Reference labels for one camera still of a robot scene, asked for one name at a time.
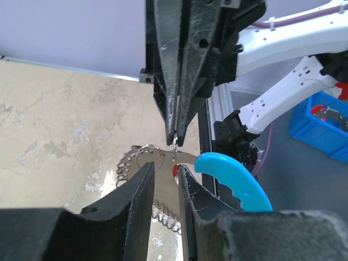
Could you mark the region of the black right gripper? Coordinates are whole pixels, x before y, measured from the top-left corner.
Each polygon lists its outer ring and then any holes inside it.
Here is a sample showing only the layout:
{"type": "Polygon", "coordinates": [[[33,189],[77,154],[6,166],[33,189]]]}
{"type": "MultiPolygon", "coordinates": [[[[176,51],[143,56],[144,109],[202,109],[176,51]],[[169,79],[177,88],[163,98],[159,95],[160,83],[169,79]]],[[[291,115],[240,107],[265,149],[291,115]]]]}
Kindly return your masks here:
{"type": "Polygon", "coordinates": [[[140,78],[154,99],[171,145],[213,87],[236,77],[239,33],[266,10],[264,1],[146,1],[146,64],[140,78]]]}

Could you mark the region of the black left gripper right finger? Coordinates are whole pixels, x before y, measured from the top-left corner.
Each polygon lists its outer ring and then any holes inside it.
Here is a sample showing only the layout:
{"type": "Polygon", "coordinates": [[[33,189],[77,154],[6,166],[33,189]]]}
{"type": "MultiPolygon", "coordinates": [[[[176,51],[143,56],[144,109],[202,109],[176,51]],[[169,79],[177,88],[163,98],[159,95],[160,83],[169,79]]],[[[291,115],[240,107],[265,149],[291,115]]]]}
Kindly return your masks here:
{"type": "Polygon", "coordinates": [[[185,260],[347,260],[347,223],[320,210],[238,212],[178,167],[185,260]]]}

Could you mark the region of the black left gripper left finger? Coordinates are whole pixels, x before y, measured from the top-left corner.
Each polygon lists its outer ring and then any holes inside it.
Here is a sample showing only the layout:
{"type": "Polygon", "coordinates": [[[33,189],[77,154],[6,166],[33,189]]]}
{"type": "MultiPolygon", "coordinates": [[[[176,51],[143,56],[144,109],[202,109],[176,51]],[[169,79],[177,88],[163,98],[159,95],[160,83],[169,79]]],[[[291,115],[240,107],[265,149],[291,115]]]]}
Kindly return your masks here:
{"type": "Polygon", "coordinates": [[[1,210],[1,260],[146,260],[154,163],[79,214],[64,208],[1,210]]]}

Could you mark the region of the red key tag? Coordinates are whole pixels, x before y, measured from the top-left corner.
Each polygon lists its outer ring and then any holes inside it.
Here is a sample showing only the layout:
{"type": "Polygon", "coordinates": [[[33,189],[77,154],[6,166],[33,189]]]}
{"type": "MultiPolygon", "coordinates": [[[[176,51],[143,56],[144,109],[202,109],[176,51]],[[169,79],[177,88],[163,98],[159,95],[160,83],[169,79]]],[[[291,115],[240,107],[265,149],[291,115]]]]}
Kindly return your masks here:
{"type": "Polygon", "coordinates": [[[176,182],[176,184],[178,185],[178,182],[179,182],[179,177],[178,177],[178,164],[174,165],[173,168],[172,168],[172,174],[173,174],[173,178],[176,182]]]}

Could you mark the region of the silver key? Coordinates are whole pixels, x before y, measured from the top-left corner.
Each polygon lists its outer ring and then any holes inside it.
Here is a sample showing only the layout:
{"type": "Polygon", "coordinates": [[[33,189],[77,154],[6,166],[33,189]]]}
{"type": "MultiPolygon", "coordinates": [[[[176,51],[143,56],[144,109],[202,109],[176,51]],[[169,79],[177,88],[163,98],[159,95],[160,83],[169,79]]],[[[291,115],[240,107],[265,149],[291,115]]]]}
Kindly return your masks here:
{"type": "Polygon", "coordinates": [[[173,148],[172,148],[172,161],[173,162],[175,162],[177,160],[177,153],[178,153],[177,141],[178,141],[178,136],[177,136],[177,134],[175,134],[173,136],[173,148]]]}

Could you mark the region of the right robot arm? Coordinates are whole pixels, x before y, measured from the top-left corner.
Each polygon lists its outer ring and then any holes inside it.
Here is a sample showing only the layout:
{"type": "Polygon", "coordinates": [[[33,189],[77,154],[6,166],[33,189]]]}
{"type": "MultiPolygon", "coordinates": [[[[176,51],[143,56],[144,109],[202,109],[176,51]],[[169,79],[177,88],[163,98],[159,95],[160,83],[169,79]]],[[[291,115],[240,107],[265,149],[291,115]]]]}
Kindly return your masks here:
{"type": "Polygon", "coordinates": [[[146,1],[146,62],[168,145],[216,86],[250,80],[261,98],[238,109],[230,144],[255,139],[310,95],[347,81],[347,1],[262,21],[266,1],[146,1]]]}

